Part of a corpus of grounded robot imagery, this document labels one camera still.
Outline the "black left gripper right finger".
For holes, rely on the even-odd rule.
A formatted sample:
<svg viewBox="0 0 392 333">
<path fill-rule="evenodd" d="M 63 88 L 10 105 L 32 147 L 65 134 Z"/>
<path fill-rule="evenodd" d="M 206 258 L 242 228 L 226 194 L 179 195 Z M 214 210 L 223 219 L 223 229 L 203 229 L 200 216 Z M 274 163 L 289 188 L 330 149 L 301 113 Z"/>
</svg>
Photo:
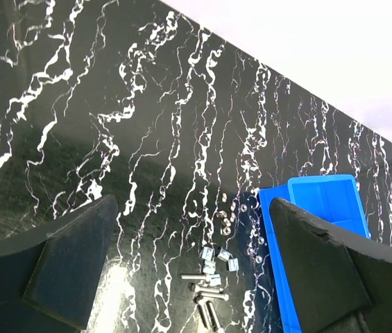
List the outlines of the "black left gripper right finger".
<svg viewBox="0 0 392 333">
<path fill-rule="evenodd" d="M 282 198 L 269 213 L 303 332 L 392 332 L 392 247 Z"/>
</svg>

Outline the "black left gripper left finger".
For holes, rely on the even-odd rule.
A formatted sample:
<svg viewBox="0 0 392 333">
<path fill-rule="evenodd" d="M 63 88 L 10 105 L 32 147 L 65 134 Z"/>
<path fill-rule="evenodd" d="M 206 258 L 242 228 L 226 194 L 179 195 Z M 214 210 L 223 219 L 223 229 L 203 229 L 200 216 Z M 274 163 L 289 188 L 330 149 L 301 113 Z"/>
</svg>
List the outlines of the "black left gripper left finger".
<svg viewBox="0 0 392 333">
<path fill-rule="evenodd" d="M 0 332 L 86 330 L 117 212 L 106 195 L 0 240 Z"/>
</svg>

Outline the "silver T-nut three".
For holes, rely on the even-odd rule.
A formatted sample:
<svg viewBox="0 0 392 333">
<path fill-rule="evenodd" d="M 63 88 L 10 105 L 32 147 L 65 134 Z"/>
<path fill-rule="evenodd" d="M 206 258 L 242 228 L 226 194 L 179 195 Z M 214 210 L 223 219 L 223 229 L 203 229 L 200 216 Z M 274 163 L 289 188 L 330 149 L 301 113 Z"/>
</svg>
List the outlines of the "silver T-nut three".
<svg viewBox="0 0 392 333">
<path fill-rule="evenodd" d="M 228 260 L 228 270 L 235 272 L 239 270 L 239 262 L 237 258 L 231 258 Z"/>
</svg>

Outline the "silver T-nut two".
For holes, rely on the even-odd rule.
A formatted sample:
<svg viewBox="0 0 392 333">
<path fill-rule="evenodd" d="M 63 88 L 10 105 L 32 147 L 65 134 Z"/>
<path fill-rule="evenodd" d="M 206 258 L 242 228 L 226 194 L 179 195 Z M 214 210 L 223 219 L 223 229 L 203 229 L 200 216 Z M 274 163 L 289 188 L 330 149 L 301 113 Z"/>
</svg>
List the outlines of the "silver T-nut two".
<svg viewBox="0 0 392 333">
<path fill-rule="evenodd" d="M 227 262 L 231 258 L 231 253 L 224 248 L 220 248 L 216 257 L 223 262 Z"/>
</svg>

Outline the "silver T-nut five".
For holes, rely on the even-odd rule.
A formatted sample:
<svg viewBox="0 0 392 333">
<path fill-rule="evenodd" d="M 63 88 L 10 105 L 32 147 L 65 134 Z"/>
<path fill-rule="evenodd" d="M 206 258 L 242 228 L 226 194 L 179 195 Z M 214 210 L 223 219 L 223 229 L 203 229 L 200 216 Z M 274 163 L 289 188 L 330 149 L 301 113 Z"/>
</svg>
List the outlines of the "silver T-nut five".
<svg viewBox="0 0 392 333">
<path fill-rule="evenodd" d="M 210 287 L 217 287 L 222 285 L 221 276 L 219 274 L 208 275 L 207 283 Z"/>
</svg>

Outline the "silver bolt five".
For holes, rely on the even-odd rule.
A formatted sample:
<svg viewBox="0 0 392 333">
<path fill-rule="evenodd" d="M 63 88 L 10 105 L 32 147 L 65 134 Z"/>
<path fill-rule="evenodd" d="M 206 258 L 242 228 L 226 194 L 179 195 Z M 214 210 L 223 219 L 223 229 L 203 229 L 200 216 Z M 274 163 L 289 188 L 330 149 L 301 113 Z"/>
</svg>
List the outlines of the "silver bolt five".
<svg viewBox="0 0 392 333">
<path fill-rule="evenodd" d="M 224 328 L 220 323 L 219 317 L 214 307 L 214 303 L 210 300 L 206 302 L 206 307 L 209 313 L 209 324 L 210 327 L 218 333 L 224 332 Z"/>
</svg>

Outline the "silver T-nut four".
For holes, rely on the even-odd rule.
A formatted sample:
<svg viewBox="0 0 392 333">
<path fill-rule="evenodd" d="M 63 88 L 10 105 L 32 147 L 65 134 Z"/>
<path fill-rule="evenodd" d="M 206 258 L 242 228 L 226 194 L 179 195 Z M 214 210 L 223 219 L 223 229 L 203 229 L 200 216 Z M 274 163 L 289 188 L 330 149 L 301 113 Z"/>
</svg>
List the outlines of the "silver T-nut four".
<svg viewBox="0 0 392 333">
<path fill-rule="evenodd" d="M 213 275 L 216 273 L 216 262 L 205 260 L 203 263 L 202 272 L 204 274 Z"/>
</svg>

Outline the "silver bolt three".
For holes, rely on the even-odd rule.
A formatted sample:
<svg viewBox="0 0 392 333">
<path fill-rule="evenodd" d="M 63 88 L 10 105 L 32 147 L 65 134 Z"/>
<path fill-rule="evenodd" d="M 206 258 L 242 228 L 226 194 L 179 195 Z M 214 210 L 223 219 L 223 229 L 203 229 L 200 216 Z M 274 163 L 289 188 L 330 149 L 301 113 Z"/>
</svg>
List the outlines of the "silver bolt three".
<svg viewBox="0 0 392 333">
<path fill-rule="evenodd" d="M 201 291 L 198 294 L 199 294 L 199 296 L 204 297 L 204 298 L 220 299 L 220 300 L 224 300 L 224 301 L 228 301 L 230 298 L 229 295 L 225 294 L 225 293 L 210 293 L 210 292 L 206 292 L 206 291 Z"/>
</svg>

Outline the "silver T-nut one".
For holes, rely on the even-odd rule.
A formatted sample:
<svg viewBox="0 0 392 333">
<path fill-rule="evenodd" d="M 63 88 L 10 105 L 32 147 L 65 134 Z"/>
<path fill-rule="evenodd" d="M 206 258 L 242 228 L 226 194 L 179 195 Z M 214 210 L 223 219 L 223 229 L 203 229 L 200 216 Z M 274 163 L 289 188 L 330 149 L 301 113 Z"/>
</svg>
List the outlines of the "silver T-nut one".
<svg viewBox="0 0 392 333">
<path fill-rule="evenodd" d="M 212 261 L 214 256 L 214 249 L 210 247 L 203 246 L 200 254 L 201 259 L 206 261 Z"/>
</svg>

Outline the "silver bolt four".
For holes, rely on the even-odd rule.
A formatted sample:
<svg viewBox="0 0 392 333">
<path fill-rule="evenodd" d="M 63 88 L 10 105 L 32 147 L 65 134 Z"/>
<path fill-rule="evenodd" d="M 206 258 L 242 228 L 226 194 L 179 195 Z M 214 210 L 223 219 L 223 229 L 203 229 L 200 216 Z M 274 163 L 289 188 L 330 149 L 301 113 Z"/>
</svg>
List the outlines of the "silver bolt four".
<svg viewBox="0 0 392 333">
<path fill-rule="evenodd" d="M 212 329 L 211 319 L 207 309 L 207 298 L 198 296 L 194 298 L 194 301 L 198 306 L 198 310 L 200 312 L 201 320 L 203 322 L 204 327 L 207 330 Z"/>
</svg>

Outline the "silver bolt one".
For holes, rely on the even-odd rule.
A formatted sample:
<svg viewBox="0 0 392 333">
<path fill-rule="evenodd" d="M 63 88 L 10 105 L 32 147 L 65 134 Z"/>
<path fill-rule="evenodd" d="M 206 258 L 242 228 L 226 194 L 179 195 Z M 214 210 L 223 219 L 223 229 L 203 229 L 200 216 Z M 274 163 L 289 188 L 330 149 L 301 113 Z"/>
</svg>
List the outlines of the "silver bolt one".
<svg viewBox="0 0 392 333">
<path fill-rule="evenodd" d="M 206 274 L 181 274 L 182 280 L 206 280 Z"/>
</svg>

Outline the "silver bolt two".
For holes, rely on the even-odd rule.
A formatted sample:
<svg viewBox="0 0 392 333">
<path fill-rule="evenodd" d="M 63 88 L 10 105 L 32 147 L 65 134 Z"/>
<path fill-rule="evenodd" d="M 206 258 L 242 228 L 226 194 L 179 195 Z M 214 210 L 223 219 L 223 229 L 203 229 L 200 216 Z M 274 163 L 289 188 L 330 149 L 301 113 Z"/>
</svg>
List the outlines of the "silver bolt two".
<svg viewBox="0 0 392 333">
<path fill-rule="evenodd" d="M 204 287 L 199 284 L 191 284 L 190 290 L 194 293 L 223 293 L 223 288 L 216 288 L 216 287 Z"/>
</svg>

